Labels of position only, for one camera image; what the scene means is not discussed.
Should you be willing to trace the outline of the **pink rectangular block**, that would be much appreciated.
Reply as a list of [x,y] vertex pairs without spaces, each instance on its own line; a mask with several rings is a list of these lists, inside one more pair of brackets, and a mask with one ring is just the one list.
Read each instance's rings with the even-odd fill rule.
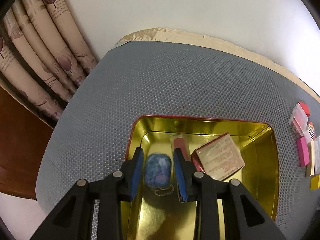
[[310,163],[310,156],[308,145],[306,142],[305,137],[301,137],[296,140],[297,149],[298,149],[298,156],[299,156],[299,163],[301,167],[304,167]]

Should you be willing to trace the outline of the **blue marbled earbud case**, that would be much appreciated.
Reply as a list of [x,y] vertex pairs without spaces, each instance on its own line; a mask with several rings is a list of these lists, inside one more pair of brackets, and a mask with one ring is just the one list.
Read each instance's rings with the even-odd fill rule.
[[148,156],[144,170],[144,183],[153,189],[165,189],[170,185],[171,159],[163,153]]

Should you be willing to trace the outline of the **beige red cardboard box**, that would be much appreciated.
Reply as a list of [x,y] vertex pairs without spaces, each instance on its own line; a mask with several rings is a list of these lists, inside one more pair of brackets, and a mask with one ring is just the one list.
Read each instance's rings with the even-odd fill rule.
[[245,166],[241,152],[229,133],[195,149],[191,161],[197,171],[223,181]]

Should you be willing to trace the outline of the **yellow small box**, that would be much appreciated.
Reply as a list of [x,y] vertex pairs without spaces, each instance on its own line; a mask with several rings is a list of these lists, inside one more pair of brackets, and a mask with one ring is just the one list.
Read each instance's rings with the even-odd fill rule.
[[313,176],[310,180],[310,190],[317,190],[320,188],[320,175]]

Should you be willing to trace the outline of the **red gold metal tin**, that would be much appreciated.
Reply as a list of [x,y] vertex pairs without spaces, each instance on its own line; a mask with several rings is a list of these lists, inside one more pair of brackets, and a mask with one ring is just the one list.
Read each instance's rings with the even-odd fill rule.
[[[265,212],[275,218],[279,194],[277,143],[272,127],[265,123],[201,119],[179,116],[141,116],[134,124],[127,158],[137,147],[145,156],[173,155],[172,137],[184,136],[190,151],[229,133],[241,152],[244,168],[234,178],[240,180]],[[157,196],[144,183],[133,202],[121,205],[124,239],[192,239],[196,203],[180,203],[178,192]]]

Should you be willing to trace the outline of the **wooden rectangular block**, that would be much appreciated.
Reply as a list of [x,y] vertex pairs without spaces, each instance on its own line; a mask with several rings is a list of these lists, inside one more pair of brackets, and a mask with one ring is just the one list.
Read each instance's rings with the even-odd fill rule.
[[306,166],[306,176],[311,177],[315,174],[315,144],[312,140],[308,143],[309,163]]

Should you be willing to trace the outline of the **grey mesh table mat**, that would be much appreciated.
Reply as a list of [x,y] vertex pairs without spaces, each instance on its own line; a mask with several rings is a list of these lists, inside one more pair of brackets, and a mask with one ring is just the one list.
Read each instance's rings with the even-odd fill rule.
[[304,102],[319,127],[319,102],[301,86],[253,61],[187,44],[133,41],[110,50],[58,121],[42,159],[36,199],[45,213],[81,178],[121,166],[133,123],[143,115],[196,116],[270,124],[280,165],[276,224],[301,239],[319,191],[299,165],[289,117]]

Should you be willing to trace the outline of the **brown wooden door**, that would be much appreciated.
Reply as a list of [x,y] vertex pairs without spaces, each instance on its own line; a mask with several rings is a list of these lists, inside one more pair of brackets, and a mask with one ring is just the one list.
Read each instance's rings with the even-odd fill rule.
[[52,132],[1,89],[1,193],[36,199],[37,175]]

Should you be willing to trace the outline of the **small colourful round tin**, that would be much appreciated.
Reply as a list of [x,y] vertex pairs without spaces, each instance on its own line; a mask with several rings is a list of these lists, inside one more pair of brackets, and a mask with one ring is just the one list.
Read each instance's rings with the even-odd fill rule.
[[314,125],[313,125],[312,122],[309,122],[309,123],[308,123],[308,125],[307,125],[307,131],[308,131],[308,133],[309,133],[309,135],[310,135],[310,138],[311,138],[312,140],[314,140],[315,137],[316,137],[316,132],[315,132],[315,128],[314,128]]

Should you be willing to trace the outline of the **clear plastic case red lid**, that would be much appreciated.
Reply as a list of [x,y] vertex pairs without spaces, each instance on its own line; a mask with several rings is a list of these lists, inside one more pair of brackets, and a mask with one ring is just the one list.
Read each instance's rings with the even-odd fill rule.
[[305,113],[300,103],[297,103],[292,110],[289,118],[289,126],[292,128],[293,133],[297,138],[306,136],[311,139],[310,132],[308,131],[309,118]]

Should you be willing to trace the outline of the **beige patterned curtain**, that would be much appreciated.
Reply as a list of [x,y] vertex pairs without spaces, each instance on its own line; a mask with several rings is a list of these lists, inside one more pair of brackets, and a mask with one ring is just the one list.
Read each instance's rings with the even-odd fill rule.
[[49,126],[96,65],[66,0],[1,3],[1,87]]

